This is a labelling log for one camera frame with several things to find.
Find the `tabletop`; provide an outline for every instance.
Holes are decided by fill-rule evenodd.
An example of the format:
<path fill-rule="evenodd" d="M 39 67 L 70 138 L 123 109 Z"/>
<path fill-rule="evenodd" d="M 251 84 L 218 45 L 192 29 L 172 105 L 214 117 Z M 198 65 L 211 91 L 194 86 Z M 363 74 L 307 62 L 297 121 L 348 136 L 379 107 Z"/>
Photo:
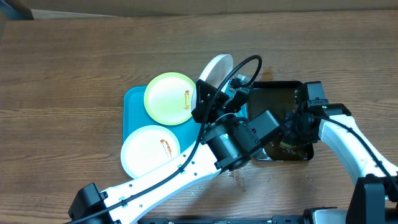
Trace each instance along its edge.
<path fill-rule="evenodd" d="M 320 80 L 398 164 L 398 11 L 8 21 L 0 41 L 0 222 L 61 223 L 76 193 L 130 180 L 120 162 L 123 96 L 164 72 L 198 78 L 218 54 L 259 54 L 258 80 Z M 241 73 L 250 75 L 254 64 Z M 251 161 L 196 184 L 146 217 L 260 218 L 348 208 L 334 153 Z"/>

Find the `blue object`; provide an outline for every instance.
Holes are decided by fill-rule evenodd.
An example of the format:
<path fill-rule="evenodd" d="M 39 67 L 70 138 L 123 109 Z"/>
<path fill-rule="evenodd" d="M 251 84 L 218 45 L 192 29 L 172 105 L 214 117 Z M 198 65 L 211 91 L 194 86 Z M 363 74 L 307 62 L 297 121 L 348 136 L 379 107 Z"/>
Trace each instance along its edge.
<path fill-rule="evenodd" d="M 196 123 L 193 118 L 178 125 L 163 125 L 154 121 L 144 106 L 144 93 L 146 86 L 135 86 L 124 95 L 123 101 L 123 142 L 135 130 L 147 125 L 159 125 L 169 129 L 175 134 L 179 143 L 181 152 L 186 150 L 194 141 L 197 140 L 200 124 Z M 246 105 L 242 106 L 241 111 L 236 116 L 247 118 Z"/>

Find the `black container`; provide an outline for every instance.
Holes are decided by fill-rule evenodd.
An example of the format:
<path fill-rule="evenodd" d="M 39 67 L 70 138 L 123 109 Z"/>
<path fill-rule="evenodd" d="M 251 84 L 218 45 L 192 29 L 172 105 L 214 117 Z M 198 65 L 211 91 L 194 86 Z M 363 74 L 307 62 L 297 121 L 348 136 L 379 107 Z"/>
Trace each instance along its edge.
<path fill-rule="evenodd" d="M 273 111 L 283 121 L 286 112 L 295 111 L 295 90 L 303 83 L 299 81 L 254 82 L 248 101 L 248 118 L 252 120 L 266 110 Z M 291 146 L 283 142 L 283 134 L 264 146 L 255 155 L 262 161 L 309 161 L 313 158 L 313 145 L 308 143 Z"/>

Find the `cable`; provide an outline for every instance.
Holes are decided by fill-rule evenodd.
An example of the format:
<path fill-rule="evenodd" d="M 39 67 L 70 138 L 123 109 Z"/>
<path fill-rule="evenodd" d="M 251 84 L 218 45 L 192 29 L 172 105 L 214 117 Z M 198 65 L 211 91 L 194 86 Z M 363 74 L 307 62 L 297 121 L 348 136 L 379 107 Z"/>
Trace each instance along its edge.
<path fill-rule="evenodd" d="M 398 195 L 398 185 L 396 184 L 395 179 L 390 175 L 390 173 L 387 171 L 387 169 L 383 166 L 383 163 L 376 157 L 376 155 L 373 153 L 372 149 L 368 146 L 368 144 L 366 144 L 365 140 L 358 133 L 356 133 L 352 128 L 349 128 L 346 125 L 344 125 L 338 121 L 335 121 L 334 119 L 330 119 L 330 118 L 326 118 L 326 117 L 322 117 L 322 116 L 309 116 L 309 117 L 316 118 L 316 119 L 324 119 L 325 121 L 330 121 L 330 122 L 335 123 L 338 126 L 344 128 L 351 134 L 353 134 L 353 136 L 355 136 L 358 139 L 358 141 L 365 147 L 365 149 L 367 150 L 369 155 L 375 161 L 378 168 L 380 168 L 380 170 L 382 170 L 384 175 L 386 175 L 388 180 L 391 182 L 391 186 L 396 190 L 396 195 Z"/>
<path fill-rule="evenodd" d="M 107 213 L 107 212 L 110 212 L 110 211 L 114 210 L 115 208 L 118 208 L 118 207 L 120 207 L 121 205 L 125 205 L 125 204 L 127 204 L 128 202 L 130 202 L 130 201 L 132 201 L 132 200 L 134 200 L 134 199 L 136 199 L 136 198 L 138 198 L 138 197 L 140 197 L 140 196 L 143 196 L 144 194 L 146 194 L 146 193 L 148 193 L 148 192 L 150 192 L 150 191 L 156 189 L 157 187 L 160 187 L 161 185 L 165 184 L 166 182 L 168 182 L 169 180 L 171 180 L 171 179 L 173 179 L 175 176 L 177 176 L 179 173 L 181 173 L 181 172 L 184 170 L 184 168 L 186 168 L 186 166 L 190 163 L 190 161 L 192 160 L 193 156 L 195 155 L 195 153 L 196 153 L 196 151 L 197 151 L 197 149 L 198 149 L 198 146 L 199 146 L 201 137 L 202 137 L 203 132 L 204 132 L 204 130 L 205 130 L 206 121 L 207 121 L 207 119 L 208 119 L 208 117 L 209 117 L 211 107 L 212 107 L 212 105 L 214 104 L 214 102 L 215 102 L 216 99 L 217 99 L 218 93 L 221 91 L 221 89 L 228 83 L 228 81 L 232 78 L 232 76 L 233 76 L 239 69 L 241 69 L 245 64 L 247 64 L 248 62 L 250 62 L 250 61 L 252 61 L 252 60 L 254 60 L 254 59 L 258 59 L 258 61 L 259 61 L 259 66 L 257 66 L 257 70 L 256 70 L 255 74 L 253 75 L 253 77 L 256 78 L 257 75 L 258 75 L 258 73 L 259 73 L 259 71 L 260 71 L 259 68 L 261 68 L 261 62 L 262 62 L 262 59 L 261 59 L 261 57 L 260 57 L 259 55 L 253 55 L 253 56 L 250 56 L 250 57 L 246 58 L 245 60 L 243 60 L 241 63 L 239 63 L 239 65 L 237 65 L 234 69 L 232 69 L 232 71 L 231 71 L 231 72 L 224 78 L 224 80 L 221 82 L 221 84 L 220 84 L 219 87 L 217 88 L 216 93 L 215 93 L 214 96 L 211 98 L 211 101 L 210 101 L 210 103 L 208 104 L 207 109 L 206 109 L 206 111 L 205 111 L 205 114 L 204 114 L 204 116 L 203 116 L 203 118 L 202 118 L 201 125 L 200 125 L 200 129 L 199 129 L 199 134 L 198 134 L 196 143 L 195 143 L 195 145 L 194 145 L 194 147 L 193 147 L 193 149 L 192 149 L 192 152 L 191 152 L 190 155 L 188 156 L 187 160 L 182 164 L 182 166 L 179 167 L 173 174 L 171 174 L 170 176 L 166 177 L 164 180 L 160 181 L 159 183 L 153 185 L 152 187 L 149 187 L 148 189 L 145 189 L 145 190 L 143 190 L 142 192 L 139 192 L 139 193 L 137 193 L 137 194 L 135 194 L 135 195 L 132 195 L 132 196 L 128 197 L 128 198 L 125 199 L 125 200 L 122 200 L 122 201 L 120 201 L 120 202 L 118 202 L 118 203 L 116 203 L 116 204 L 114 204 L 114 205 L 112 205 L 112 206 L 110 206 L 110 207 L 108 207 L 108 208 L 105 208 L 105 209 L 102 210 L 102 211 L 96 212 L 96 213 L 94 213 L 94 214 L 92 214 L 92 215 L 89 215 L 89 216 L 87 216 L 87 217 L 84 217 L 84 218 L 81 218 L 81 219 L 78 219 L 78 220 L 75 220 L 75 221 L 72 221 L 72 222 L 64 223 L 64 224 L 77 224 L 77 223 L 81 223 L 81 222 L 83 222 L 83 221 L 86 221 L 86 220 L 89 220 L 89 219 L 91 219 L 91 218 L 94 218 L 94 217 L 97 217 L 97 216 L 99 216 L 99 215 L 102 215 L 102 214 L 105 214 L 105 213 Z"/>
<path fill-rule="evenodd" d="M 248 87 L 249 85 L 251 85 L 254 82 L 254 80 L 257 78 L 257 76 L 258 76 L 258 74 L 260 72 L 261 65 L 262 65 L 262 58 L 260 57 L 260 55 L 253 55 L 251 57 L 253 57 L 253 59 L 257 59 L 259 61 L 257 69 L 256 69 L 256 72 L 254 72 L 253 77 L 251 77 L 251 79 L 246 84 L 240 85 L 240 84 L 237 83 L 236 84 L 236 88 Z"/>

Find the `wooden surface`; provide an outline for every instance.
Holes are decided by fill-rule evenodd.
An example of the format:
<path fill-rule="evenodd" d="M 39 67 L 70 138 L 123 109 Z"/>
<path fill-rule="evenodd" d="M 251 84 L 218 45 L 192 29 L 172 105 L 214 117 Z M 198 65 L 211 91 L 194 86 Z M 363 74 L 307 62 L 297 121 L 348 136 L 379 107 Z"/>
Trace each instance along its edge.
<path fill-rule="evenodd" d="M 61 223 L 77 191 L 129 180 L 123 96 L 216 55 L 259 54 L 262 80 L 321 80 L 398 164 L 398 11 L 7 22 L 0 42 L 0 222 Z M 254 67 L 246 67 L 250 74 Z M 347 208 L 353 184 L 323 143 L 310 162 L 250 162 L 148 217 L 270 217 Z"/>

